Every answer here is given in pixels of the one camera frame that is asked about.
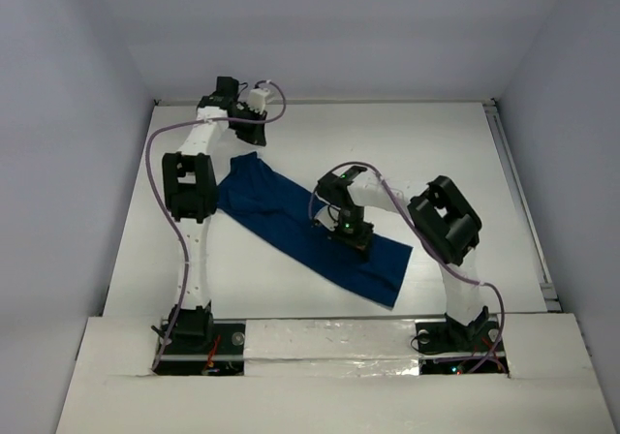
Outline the blue mickey mouse t-shirt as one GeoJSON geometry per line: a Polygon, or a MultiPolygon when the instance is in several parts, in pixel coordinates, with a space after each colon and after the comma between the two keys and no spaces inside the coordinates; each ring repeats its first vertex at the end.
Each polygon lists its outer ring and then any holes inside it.
{"type": "Polygon", "coordinates": [[[401,291],[412,247],[374,234],[359,251],[313,226],[311,193],[274,171],[253,152],[230,159],[219,184],[218,207],[235,222],[336,286],[391,308],[401,291]]]}

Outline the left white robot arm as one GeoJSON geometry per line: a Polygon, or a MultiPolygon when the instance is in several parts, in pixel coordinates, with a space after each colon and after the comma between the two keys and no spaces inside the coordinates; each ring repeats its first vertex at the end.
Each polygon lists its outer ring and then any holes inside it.
{"type": "Polygon", "coordinates": [[[185,141],[162,157],[164,206],[180,233],[181,255],[177,299],[166,332],[169,341],[195,352],[208,349],[214,340],[206,272],[207,234],[218,203],[212,154],[227,130],[239,140],[266,145],[269,95],[260,81],[241,99],[237,79],[218,77],[215,91],[199,101],[197,122],[185,141]]]}

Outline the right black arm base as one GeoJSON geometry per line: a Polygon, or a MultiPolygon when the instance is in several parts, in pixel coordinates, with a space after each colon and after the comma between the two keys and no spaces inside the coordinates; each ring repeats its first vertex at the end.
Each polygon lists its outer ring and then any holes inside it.
{"type": "Polygon", "coordinates": [[[416,323],[410,347],[418,354],[421,375],[509,374],[504,344],[495,344],[499,325],[491,320],[470,341],[458,342],[443,321],[416,323]]]}

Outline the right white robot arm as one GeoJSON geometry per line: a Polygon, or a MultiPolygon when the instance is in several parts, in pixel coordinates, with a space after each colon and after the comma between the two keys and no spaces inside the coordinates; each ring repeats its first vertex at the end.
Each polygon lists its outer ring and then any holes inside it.
{"type": "Polygon", "coordinates": [[[436,177],[418,192],[410,183],[393,185],[369,164],[340,167],[342,172],[331,170],[318,180],[311,198],[320,199],[325,207],[309,213],[312,221],[326,228],[331,239],[366,257],[374,246],[374,226],[364,219],[365,209],[399,214],[442,269],[448,341],[458,349],[471,347],[489,318],[480,282],[463,269],[474,265],[480,216],[447,176],[436,177]]]}

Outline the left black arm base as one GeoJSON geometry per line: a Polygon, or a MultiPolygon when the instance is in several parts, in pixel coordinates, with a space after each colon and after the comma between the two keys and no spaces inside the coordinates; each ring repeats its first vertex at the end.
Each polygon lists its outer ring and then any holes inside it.
{"type": "Polygon", "coordinates": [[[245,321],[214,321],[202,310],[182,310],[155,363],[160,376],[242,376],[245,321]]]}

